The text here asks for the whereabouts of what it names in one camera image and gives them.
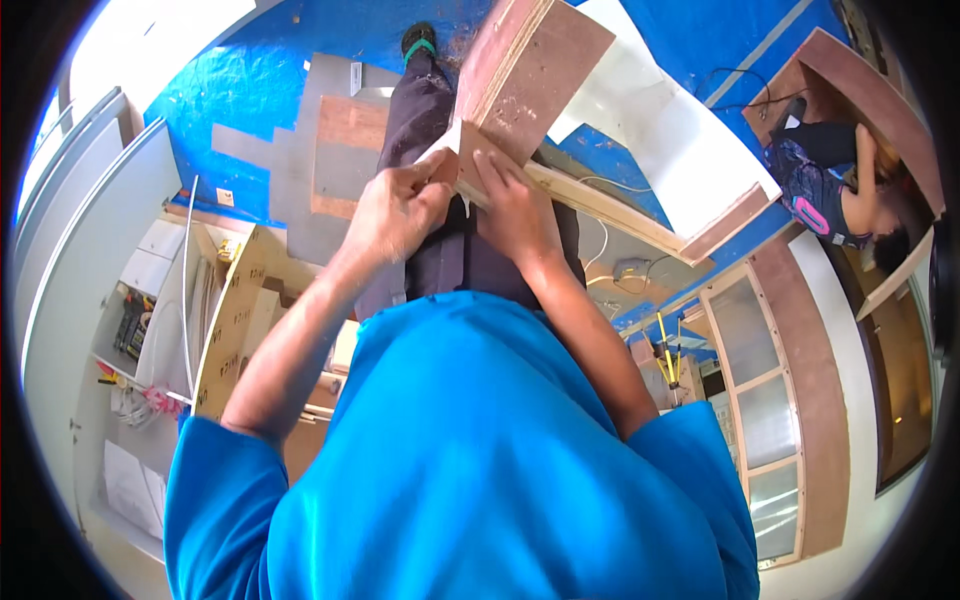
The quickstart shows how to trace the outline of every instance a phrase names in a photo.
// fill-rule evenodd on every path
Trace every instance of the white paper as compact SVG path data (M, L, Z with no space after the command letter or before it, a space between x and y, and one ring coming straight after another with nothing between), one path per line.
M166 484L130 452L104 441L104 479L110 508L158 540L163 540Z

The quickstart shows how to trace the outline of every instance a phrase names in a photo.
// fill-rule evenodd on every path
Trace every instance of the sawdust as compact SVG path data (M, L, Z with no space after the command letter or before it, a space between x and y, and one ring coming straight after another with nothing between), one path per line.
M460 67L464 64L470 46L473 45L473 39L476 37L476 30L471 31L467 23L460 23L454 28L454 33L446 43L441 57L437 60L440 66L449 71L460 72Z

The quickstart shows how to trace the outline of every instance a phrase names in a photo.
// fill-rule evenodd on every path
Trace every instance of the white cable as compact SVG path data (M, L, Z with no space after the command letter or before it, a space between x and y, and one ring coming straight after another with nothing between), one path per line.
M190 390L190 399L193 397L193 363L190 362L190 340L186 333L186 249L190 241L190 222L193 219L193 201L197 198L197 181L199 175L193 177L193 189L190 190L190 205L186 208L186 233L183 235L183 271L180 274L180 323L183 329L183 360L186 361L186 385Z
M607 230L607 226L604 224L604 222L601 221L600 219L597 219L597 223L599 223L600 227L603 228L603 248L600 249L600 252L598 252L596 256L594 256L589 260L589 262L587 263L587 266L584 267L584 273L586 273L587 269L590 268L590 265L592 265L593 262L600 257L600 254L602 254L603 251L607 249L607 241L610 240L610 232Z
M583 183L583 182L586 181L586 180L600 180L600 181L604 181L604 182L606 182L606 183L609 183L610 185L615 185L615 186L617 186L617 187L622 187L622 188L625 189L625 190L629 190L629 191L631 191L631 192L637 192L637 193L640 193L640 192L652 192L652 191L654 191L653 188L650 188L650 187L644 187L644 188L642 188L642 189L637 188L637 187L630 187L629 185L624 185L623 183L620 183L619 181L608 180L608 179L605 178L605 177L597 177L597 176L595 176L595 175L587 175L586 177L581 177L581 178L579 178L579 179L577 180L577 183Z
M644 188L644 189L639 189L639 188L636 188L636 187L630 187L629 185L624 185L623 183L619 183L619 182L614 181L614 180L608 180L608 179L605 178L605 177L598 177L598 176L596 176L596 175L587 175L586 177L581 177L581 178L579 178L579 179L577 180L577 183L583 183L583 182L586 181L586 180L600 180L600 181L605 181L606 183L610 183L611 185L616 185L617 187L622 187L623 189L625 189L625 190L630 190L631 192L650 192L650 191L653 191L653 190L650 189L649 187ZM600 252L598 252L596 256L594 256L593 258L590 259L590 261L587 263L587 266L584 267L584 273L586 273L586 272L587 272L587 269L590 268L590 265L592 265L594 262L596 262L596 259L599 258L599 257L603 254L604 250L607 249L607 242L610 241L610 231L607 229L607 224L605 224L605 223L604 223L603 221L601 221L600 219L597 219L597 223L599 223L599 224L600 224L600 227L603 228L603 248L600 249Z

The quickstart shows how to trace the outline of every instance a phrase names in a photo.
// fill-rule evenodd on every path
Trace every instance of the wooden frame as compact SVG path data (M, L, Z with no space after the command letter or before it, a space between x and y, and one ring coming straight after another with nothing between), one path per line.
M917 244L917 247L907 255L906 259L897 267L897 269L890 274L883 283L881 283L869 296L863 301L863 306L860 307L860 310L856 313L856 319L858 322L863 321L863 319L874 312L878 306L883 304L888 298L894 295L895 292L906 283L907 279L913 275L913 272L917 270L917 267L920 266L921 261L923 261L927 256L930 255L930 251L933 249L933 227L927 230L923 239L920 240L920 243Z
M561 0L498 0L460 69L453 116L523 164L614 38Z
M750 283L751 287L756 294L756 300L760 306L760 310L763 313L763 319L767 323L767 330L770 334L770 337L774 344L774 349L777 353L778 365L771 369L768 372L765 372L749 381L745 381L740 385L734 386L732 372L730 369L730 359L727 356L726 349L723 345L723 337L720 335L720 328L717 326L716 315L713 312L712 299L716 298L717 295L729 289L736 282L746 278ZM760 287L759 281L756 278L756 274L753 269L750 268L749 264L742 264L738 268L730 271L724 276L716 280L711 286L705 287L701 291L701 303L704 306L707 317L709 319L710 327L713 329L714 338L716 340L716 350L717 355L720 359L721 371L723 373L724 381L727 386L728 394L730 396L730 406L732 409L733 416L733 425L734 430L736 431L736 448L737 448L737 472L740 475L740 485L743 487L744 495L747 498L749 503L750 501L750 478L756 475L770 472L776 468L785 467L787 465L796 463L797 465L797 533L794 538L794 547L793 552L785 555L776 557L773 559L765 559L760 561L758 566L760 568L770 568L772 566L777 566L780 564L789 564L793 563L800 559L803 547L804 547L804 518L805 518L805 470L804 470L804 449L803 449L803 438L801 436L800 430L800 416L797 410L797 399L796 393L793 388L793 380L790 376L789 364L786 360L786 353L783 349L783 344L780 339L780 336L777 333L777 326L773 318L773 314L770 310L770 306L765 299L763 289ZM776 377L783 377L783 383L786 388L787 393L787 402L790 407L791 421L793 424L793 434L795 442L796 451L785 458L779 459L772 463L768 463L761 467L748 468L747 466L747 447L744 440L743 433L743 420L740 416L740 405L739 405L739 395L753 389L754 387L773 380Z
M515 164L499 148L486 139L476 127L461 119L454 119L450 129L423 153L420 160L441 148L449 148L462 158L457 166L454 189L465 199L478 206L485 206L489 201L487 190L480 181L480 175L473 163L473 151L481 150L496 153L504 160L509 160L511 164ZM692 267L706 259L705 255L693 257L689 254L684 255L684 247L688 244L679 235L647 217L639 210L631 208L594 187L577 181L566 173L537 164L532 160L527 161L522 173L520 173L518 167L516 171L521 177L525 174L529 178L528 183L538 184L557 202L579 210L611 227L620 229L636 239L670 254L684 264Z

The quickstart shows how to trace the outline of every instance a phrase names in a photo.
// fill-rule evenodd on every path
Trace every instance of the window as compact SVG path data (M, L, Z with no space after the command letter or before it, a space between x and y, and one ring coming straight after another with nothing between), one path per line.
M748 499L759 568L800 558L804 461L793 381L769 307L748 265L705 289L732 417L731 456Z

